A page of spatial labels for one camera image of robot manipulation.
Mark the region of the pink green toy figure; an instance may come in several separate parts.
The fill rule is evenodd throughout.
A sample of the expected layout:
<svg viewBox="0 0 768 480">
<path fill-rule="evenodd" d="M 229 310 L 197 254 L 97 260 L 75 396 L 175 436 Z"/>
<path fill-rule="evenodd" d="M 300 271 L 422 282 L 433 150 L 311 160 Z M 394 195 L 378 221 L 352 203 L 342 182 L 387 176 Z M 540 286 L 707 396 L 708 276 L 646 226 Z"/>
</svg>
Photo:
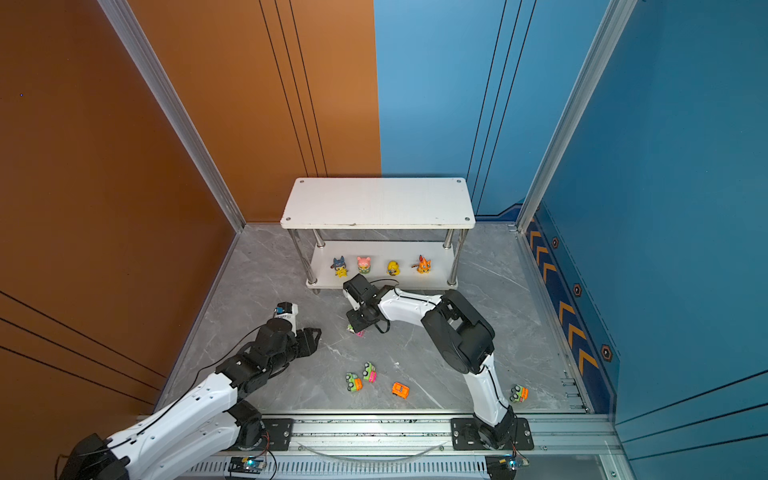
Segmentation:
<svg viewBox="0 0 768 480">
<path fill-rule="evenodd" d="M 369 274 L 371 272 L 371 258 L 358 256 L 357 269 L 360 274 Z"/>
</svg>

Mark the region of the yellow pikachu toy figure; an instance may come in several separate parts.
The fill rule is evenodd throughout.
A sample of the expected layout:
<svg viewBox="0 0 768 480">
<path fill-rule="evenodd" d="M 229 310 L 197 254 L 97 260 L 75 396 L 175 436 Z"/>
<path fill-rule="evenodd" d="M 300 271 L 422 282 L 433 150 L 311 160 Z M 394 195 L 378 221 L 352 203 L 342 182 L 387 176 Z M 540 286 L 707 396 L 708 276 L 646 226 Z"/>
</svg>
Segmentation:
<svg viewBox="0 0 768 480">
<path fill-rule="evenodd" d="M 331 269 L 337 278 L 346 278 L 348 276 L 348 269 L 343 256 L 333 259 Z"/>
</svg>

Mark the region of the orange dragon toy figure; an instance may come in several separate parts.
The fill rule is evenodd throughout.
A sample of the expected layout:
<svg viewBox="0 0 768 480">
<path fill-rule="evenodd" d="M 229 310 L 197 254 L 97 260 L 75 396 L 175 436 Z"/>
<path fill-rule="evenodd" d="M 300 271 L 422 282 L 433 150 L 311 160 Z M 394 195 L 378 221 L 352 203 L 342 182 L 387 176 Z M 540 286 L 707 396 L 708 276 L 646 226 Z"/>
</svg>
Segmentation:
<svg viewBox="0 0 768 480">
<path fill-rule="evenodd" d="M 412 268 L 415 269 L 418 274 L 428 274 L 431 272 L 432 262 L 423 255 L 420 255 L 418 262 L 413 264 Z"/>
</svg>

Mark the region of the orange green toy truck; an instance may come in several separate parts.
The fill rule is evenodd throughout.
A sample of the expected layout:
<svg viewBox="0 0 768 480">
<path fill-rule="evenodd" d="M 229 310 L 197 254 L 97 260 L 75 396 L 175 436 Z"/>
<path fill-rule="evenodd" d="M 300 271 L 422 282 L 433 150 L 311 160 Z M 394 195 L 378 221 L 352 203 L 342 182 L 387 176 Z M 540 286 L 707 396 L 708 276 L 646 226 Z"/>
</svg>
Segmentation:
<svg viewBox="0 0 768 480">
<path fill-rule="evenodd" d="M 529 390 L 519 384 L 514 384 L 510 389 L 510 401 L 513 403 L 522 403 L 529 397 Z"/>
</svg>

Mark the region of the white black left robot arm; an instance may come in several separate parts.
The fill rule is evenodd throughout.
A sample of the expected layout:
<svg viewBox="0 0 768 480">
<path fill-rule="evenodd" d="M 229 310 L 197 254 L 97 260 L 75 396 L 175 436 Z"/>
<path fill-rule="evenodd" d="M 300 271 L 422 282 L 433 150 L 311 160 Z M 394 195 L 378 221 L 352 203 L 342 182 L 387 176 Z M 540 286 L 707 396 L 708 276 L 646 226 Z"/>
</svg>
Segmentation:
<svg viewBox="0 0 768 480">
<path fill-rule="evenodd" d="M 91 434 L 78 442 L 60 478 L 175 479 L 228 447 L 257 445 L 262 414 L 248 396 L 292 361 L 313 355 L 322 331 L 272 318 L 253 333 L 170 405 L 106 439 Z"/>
</svg>

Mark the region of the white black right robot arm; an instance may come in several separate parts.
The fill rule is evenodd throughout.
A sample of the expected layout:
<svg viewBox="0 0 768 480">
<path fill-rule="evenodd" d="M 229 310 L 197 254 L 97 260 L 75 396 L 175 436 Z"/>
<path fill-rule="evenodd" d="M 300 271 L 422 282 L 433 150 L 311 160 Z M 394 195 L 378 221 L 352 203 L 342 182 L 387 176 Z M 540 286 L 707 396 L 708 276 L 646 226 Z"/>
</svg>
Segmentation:
<svg viewBox="0 0 768 480">
<path fill-rule="evenodd" d="M 399 321 L 421 326 L 443 360 L 463 375 L 473 401 L 473 418 L 484 446 L 514 449 L 518 420 L 504 395 L 495 368 L 495 330 L 458 291 L 441 295 L 406 292 L 393 285 L 378 288 L 361 274 L 343 283 L 352 309 L 346 313 L 354 331 Z"/>
</svg>

